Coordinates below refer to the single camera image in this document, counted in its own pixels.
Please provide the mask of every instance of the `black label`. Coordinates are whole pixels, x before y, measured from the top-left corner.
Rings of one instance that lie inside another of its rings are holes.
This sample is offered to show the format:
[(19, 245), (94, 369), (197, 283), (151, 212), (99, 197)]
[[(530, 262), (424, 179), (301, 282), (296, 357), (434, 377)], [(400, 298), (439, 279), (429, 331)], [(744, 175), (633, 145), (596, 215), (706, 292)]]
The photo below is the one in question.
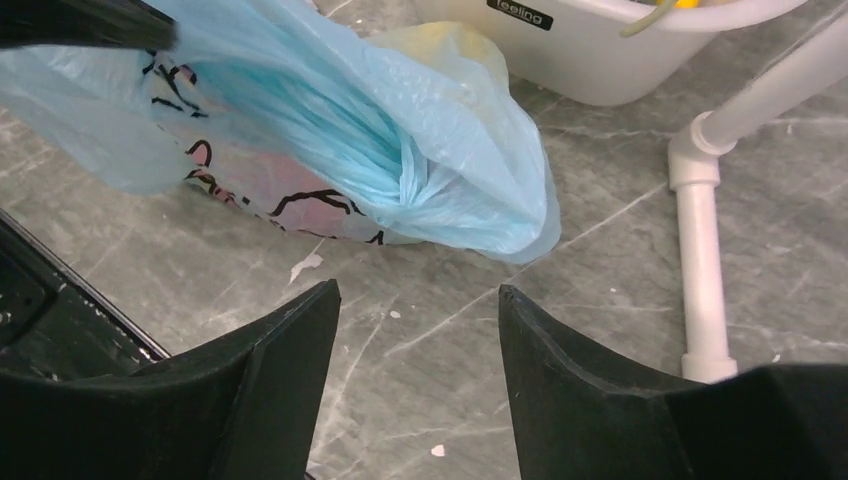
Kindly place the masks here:
[(542, 30), (550, 30), (554, 24), (554, 19), (550, 15), (534, 10), (530, 7), (513, 1), (513, 0), (486, 0), (489, 8), (494, 8), (501, 13), (505, 13), (510, 17), (515, 17), (523, 20), (534, 27), (539, 27)]

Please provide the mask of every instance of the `light blue plastic bag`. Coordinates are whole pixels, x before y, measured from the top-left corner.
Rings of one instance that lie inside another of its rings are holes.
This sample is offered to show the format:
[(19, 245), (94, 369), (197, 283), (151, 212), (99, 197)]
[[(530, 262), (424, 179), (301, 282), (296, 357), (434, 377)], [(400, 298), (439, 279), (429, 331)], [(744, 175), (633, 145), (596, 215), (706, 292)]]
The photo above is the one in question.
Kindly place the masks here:
[(177, 20), (168, 56), (201, 79), (183, 106), (220, 108), (151, 103), (148, 53), (43, 47), (0, 53), (0, 103), (131, 192), (179, 182), (191, 166), (158, 129), (189, 128), (291, 155), (407, 237), (517, 263), (558, 241), (536, 126), (449, 42), (424, 66), (300, 0), (148, 3)]

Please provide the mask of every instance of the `black plastic part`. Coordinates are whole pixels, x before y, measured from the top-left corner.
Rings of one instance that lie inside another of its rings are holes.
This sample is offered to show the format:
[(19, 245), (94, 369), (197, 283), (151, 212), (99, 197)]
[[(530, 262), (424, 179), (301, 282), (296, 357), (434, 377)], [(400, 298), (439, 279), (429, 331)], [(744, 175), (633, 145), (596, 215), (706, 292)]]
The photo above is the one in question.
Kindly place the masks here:
[(0, 369), (74, 380), (127, 375), (167, 356), (0, 210)]
[(303, 479), (339, 304), (322, 283), (131, 376), (0, 372), (3, 478)]
[(314, 480), (340, 297), (168, 358), (0, 210), (0, 478)]
[(509, 286), (499, 326), (525, 480), (848, 478), (846, 366), (701, 385), (618, 355)]
[(0, 49), (30, 45), (167, 50), (174, 21), (141, 0), (2, 0)]

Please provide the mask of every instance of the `white paint speck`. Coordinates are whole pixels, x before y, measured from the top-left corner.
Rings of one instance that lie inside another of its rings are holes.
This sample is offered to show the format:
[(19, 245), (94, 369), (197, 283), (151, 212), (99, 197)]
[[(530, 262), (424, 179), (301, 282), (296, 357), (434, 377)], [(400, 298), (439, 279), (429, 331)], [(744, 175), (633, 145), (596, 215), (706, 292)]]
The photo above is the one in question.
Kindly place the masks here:
[(781, 247), (780, 245), (766, 245), (766, 246), (769, 248), (769, 250), (771, 250), (771, 253), (773, 253), (775, 255), (783, 256), (783, 255), (786, 255), (787, 253), (792, 252), (791, 248)]
[(324, 261), (324, 259), (321, 257), (321, 255), (318, 255), (315, 252), (317, 252), (318, 249), (321, 248), (321, 245), (323, 243), (324, 240), (318, 242), (318, 245), (316, 245), (315, 248), (312, 249), (312, 253), (307, 255), (306, 258), (297, 262), (297, 264), (292, 267), (292, 274), (291, 278), (289, 278), (289, 285), (294, 283), (295, 279), (297, 279), (298, 275), (300, 275), (300, 272), (302, 272), (305, 268), (318, 268), (321, 266), (321, 263)]

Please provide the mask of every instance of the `yellow hose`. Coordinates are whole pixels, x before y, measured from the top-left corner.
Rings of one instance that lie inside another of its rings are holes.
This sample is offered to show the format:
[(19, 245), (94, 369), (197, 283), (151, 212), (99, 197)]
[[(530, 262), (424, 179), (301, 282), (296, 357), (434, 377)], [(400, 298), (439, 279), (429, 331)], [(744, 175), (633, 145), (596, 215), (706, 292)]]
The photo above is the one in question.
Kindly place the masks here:
[(621, 36), (624, 38), (628, 38), (632, 37), (633, 35), (636, 35), (637, 33), (642, 32), (646, 28), (657, 23), (662, 17), (671, 12), (675, 7), (695, 8), (698, 6), (698, 0), (678, 0), (677, 2), (665, 2), (663, 0), (657, 0), (657, 5), (657, 8), (653, 9), (651, 13), (624, 27), (624, 29), (621, 31)]

